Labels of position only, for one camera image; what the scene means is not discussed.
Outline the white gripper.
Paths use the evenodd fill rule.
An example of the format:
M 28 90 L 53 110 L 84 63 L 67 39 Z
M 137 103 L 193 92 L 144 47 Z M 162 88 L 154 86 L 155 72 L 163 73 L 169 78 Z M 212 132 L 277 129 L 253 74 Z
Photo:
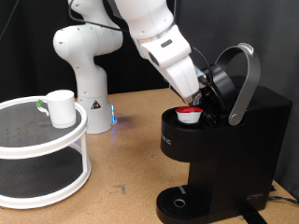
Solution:
M 189 56 L 166 68 L 158 67 L 157 70 L 183 98 L 185 104 L 198 104 L 200 102 L 199 83 L 195 67 Z

